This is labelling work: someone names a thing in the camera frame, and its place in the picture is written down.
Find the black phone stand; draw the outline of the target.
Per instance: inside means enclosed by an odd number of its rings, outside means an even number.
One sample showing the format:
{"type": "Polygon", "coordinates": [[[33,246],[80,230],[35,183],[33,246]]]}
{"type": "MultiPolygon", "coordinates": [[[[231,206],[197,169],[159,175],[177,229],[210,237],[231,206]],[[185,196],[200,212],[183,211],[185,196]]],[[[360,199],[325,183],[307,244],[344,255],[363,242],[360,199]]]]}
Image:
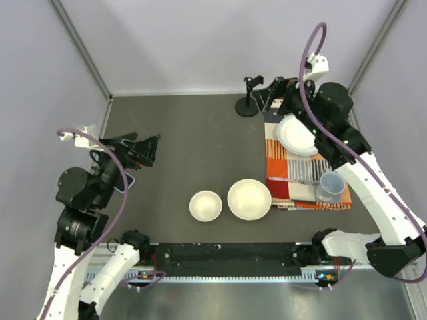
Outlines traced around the black phone stand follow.
{"type": "Polygon", "coordinates": [[[241,117],[253,117],[258,113],[258,107],[251,94],[254,87],[264,83],[264,77],[261,75],[244,77],[244,83],[246,84],[246,96],[236,101],[235,111],[241,117]]]}

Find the black smartphone lavender case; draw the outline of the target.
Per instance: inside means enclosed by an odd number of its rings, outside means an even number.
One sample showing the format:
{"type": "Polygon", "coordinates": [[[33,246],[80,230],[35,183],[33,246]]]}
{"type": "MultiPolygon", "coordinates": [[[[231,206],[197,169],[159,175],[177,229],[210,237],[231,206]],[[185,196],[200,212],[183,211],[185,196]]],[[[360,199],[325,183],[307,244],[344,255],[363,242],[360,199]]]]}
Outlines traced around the black smartphone lavender case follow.
{"type": "MultiPolygon", "coordinates": [[[[130,189],[135,184],[135,178],[129,173],[126,173],[126,177],[127,177],[128,189],[130,189]]],[[[122,194],[125,193],[125,184],[122,176],[119,176],[119,180],[115,184],[114,189],[119,193],[122,193],[122,194]]]]}

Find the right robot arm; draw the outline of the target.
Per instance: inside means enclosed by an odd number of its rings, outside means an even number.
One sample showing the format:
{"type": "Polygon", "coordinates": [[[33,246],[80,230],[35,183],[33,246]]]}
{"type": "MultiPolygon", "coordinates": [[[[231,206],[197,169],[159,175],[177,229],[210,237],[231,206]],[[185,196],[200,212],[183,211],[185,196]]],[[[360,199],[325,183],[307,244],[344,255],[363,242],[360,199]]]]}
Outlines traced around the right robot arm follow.
{"type": "Polygon", "coordinates": [[[334,257],[369,263],[381,275],[394,278],[426,253],[426,224],[403,202],[382,173],[372,148],[348,122],[353,101],[341,84],[276,77],[252,91],[262,113],[276,99],[279,115],[292,114],[310,132],[318,153],[357,194],[379,233],[365,235],[327,229],[314,235],[311,254],[321,264],[334,257]]]}

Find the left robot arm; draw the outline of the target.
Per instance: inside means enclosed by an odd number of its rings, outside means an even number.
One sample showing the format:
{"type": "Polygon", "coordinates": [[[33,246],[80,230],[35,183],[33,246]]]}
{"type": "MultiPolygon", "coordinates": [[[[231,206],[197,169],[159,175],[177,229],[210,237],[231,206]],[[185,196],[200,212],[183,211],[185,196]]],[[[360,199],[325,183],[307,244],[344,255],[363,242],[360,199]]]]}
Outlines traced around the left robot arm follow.
{"type": "Polygon", "coordinates": [[[113,224],[101,213],[115,188],[123,187],[123,213],[129,183],[126,171],[154,164],[159,135],[139,139],[136,132],[111,139],[95,139],[77,129],[57,131],[61,140],[87,141],[89,155],[96,166],[91,171],[80,167],[65,170],[57,183],[56,200],[64,209],[57,221],[54,238],[54,263],[47,294],[38,319],[98,319],[112,293],[120,285],[138,279],[157,284],[166,275],[154,269],[147,275],[127,278],[137,264],[156,265],[155,249],[147,235],[137,230],[125,232],[109,261],[91,281],[85,277],[96,247],[113,224]]]}

